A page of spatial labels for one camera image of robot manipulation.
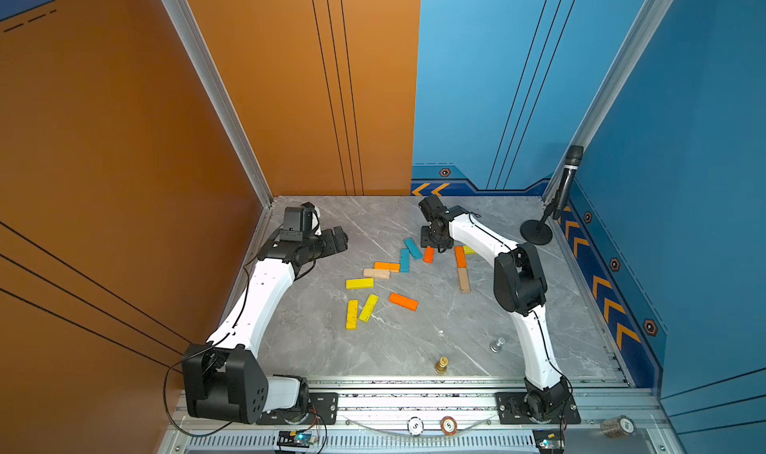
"yellow chevron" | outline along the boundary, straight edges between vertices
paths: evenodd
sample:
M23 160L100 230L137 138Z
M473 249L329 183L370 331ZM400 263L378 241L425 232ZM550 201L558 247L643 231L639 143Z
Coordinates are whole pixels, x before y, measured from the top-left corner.
M607 320L607 324L609 324L609 308L617 309L622 314L625 314L625 308L618 305L616 302L612 301L611 299L604 298L604 319Z
M620 351L622 351L622 335L623 334L627 334L631 338L635 339L637 342L641 342L641 340L638 338L638 334L632 332L630 329L618 323L618 348L620 349Z
M439 191L444 190L448 186L450 186L449 183L442 184L436 190L431 190L431 194L435 194L437 197L440 197L441 194L439 193Z
M569 228L570 227L571 228L579 228L580 227L580 225L578 225L577 222L575 222L575 221L568 221L568 222L564 223L564 226L567 227L567 229L565 230L565 233L564 233L564 237L567 239L567 241L569 241Z
M598 291L598 285L606 286L607 288L612 289L611 283L608 282L606 279L599 278L598 276L594 276L593 277L593 298L594 299L598 299L598 296L596 295L596 292Z
M421 190L423 188L426 188L430 183L423 183L421 186L417 187L415 190L412 191L412 194L414 194L416 197L422 197Z
M574 241L574 248L573 248L573 251L575 252L574 253L574 257L577 258L577 247L579 245L585 245L586 247L589 247L590 243L588 242L587 239L582 239L582 238L577 238L577 237L575 237L574 240L575 240Z

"orange wall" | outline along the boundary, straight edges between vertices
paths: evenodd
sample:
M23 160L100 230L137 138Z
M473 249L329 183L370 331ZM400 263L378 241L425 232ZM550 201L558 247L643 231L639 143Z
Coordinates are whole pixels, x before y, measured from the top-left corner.
M188 0L274 195L408 194L420 0Z
M217 324L261 206L160 0L0 29L40 13L0 31L0 221L180 335L0 226L4 257L170 347L0 258L0 451L153 452L162 364Z

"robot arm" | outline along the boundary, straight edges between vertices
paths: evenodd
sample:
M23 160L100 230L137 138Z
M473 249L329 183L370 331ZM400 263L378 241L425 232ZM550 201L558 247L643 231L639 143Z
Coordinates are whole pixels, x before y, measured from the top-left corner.
M569 387L556 363L545 321L548 284L537 249L500 236L462 207L447 209L435 195L418 206L430 223L421 230L423 247L444 250L456 239L494 266L495 299L510 313L522 345L529 412L536 420L551 419L567 401Z
M190 415L252 424L264 411L308 412L306 380L267 377L257 361L258 349L276 305L301 267L346 251L348 240L340 227L322 231L311 203L285 209L282 228L263 244L231 313L206 344L191 344L184 354Z

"marble floor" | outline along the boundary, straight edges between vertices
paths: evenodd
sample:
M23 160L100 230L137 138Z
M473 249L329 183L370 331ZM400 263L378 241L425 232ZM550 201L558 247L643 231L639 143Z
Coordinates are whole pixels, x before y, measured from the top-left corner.
M392 273L375 287L346 290L348 278L362 277L376 261L398 263L403 239L419 242L423 215L420 197L279 197L270 233L285 207L310 201L321 213L322 228L340 225L349 249L318 260L316 268L287 290L263 336L258 361L267 375L434 376L440 356L450 360L449 376L524 377L524 360L511 318L493 295L493 267L468 255L471 293L462 294L453 250L437 253L433 264L410 261L409 273ZM482 215L481 223L515 241L519 225L539 217L534 197L443 197ZM623 379L588 312L584 294L556 243L539 248L548 280L548 324L559 365L571 379ZM417 300L415 312L388 301L391 292ZM369 294L380 297L369 323L345 329L347 303ZM502 336L500 353L490 342Z

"blue wall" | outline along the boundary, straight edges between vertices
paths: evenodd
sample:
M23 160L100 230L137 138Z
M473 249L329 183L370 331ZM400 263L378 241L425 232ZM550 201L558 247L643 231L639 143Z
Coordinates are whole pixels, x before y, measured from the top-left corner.
M421 0L414 165L481 190L554 171L644 0L544 1Z
M764 33L766 0L675 0L578 172L665 331L689 452L766 430L766 397L740 402L766 396Z

